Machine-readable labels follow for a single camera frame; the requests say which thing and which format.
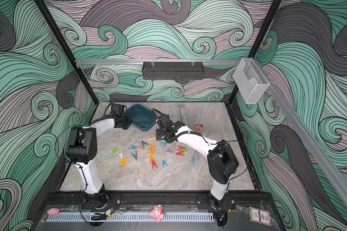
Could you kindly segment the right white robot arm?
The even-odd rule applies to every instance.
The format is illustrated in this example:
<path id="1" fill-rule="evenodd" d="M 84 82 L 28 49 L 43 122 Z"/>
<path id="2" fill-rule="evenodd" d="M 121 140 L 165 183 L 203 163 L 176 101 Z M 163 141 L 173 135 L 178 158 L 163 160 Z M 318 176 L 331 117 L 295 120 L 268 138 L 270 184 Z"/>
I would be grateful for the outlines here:
<path id="1" fill-rule="evenodd" d="M 213 207 L 222 203 L 227 194 L 229 181 L 239 166 L 229 142 L 205 138 L 180 121 L 172 122 L 166 114 L 160 114 L 156 118 L 156 123 L 160 130 L 159 138 L 167 143 L 178 141 L 186 144 L 206 158 L 213 178 L 209 199 Z"/>

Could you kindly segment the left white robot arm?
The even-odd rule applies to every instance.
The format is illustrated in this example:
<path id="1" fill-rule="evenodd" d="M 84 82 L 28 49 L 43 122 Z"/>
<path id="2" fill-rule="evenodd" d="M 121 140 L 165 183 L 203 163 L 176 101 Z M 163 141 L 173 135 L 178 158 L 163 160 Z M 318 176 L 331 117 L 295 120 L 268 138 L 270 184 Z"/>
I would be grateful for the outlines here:
<path id="1" fill-rule="evenodd" d="M 105 115 L 92 121 L 88 126 L 71 128 L 65 156 L 73 165 L 77 166 L 87 201 L 95 203 L 95 207 L 103 207 L 108 199 L 94 161 L 98 151 L 97 137 L 113 128 L 126 130 L 131 124 L 132 117 L 125 113 L 120 116 Z"/>

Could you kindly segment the white clothespin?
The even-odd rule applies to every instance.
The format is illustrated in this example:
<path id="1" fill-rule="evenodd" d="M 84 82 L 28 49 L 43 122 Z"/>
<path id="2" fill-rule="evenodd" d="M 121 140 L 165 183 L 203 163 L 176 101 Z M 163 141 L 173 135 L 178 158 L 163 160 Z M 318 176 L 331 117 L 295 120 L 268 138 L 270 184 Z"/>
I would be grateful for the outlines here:
<path id="1" fill-rule="evenodd" d="M 122 150 L 119 149 L 119 150 L 117 151 L 117 153 L 118 153 L 118 155 L 119 155 L 121 158 L 123 158 Z"/>

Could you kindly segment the yellow clothespin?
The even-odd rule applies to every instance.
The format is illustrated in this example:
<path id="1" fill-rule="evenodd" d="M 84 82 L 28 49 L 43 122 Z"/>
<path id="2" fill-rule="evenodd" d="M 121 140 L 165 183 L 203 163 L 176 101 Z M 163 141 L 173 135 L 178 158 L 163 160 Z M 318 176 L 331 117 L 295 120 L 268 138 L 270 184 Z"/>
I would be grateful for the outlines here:
<path id="1" fill-rule="evenodd" d="M 120 162 L 120 166 L 123 166 L 123 167 L 125 167 L 125 164 L 127 163 L 127 160 L 128 160 L 128 158 L 126 157 L 126 158 L 124 158 L 123 159 L 123 161 L 122 162 Z"/>

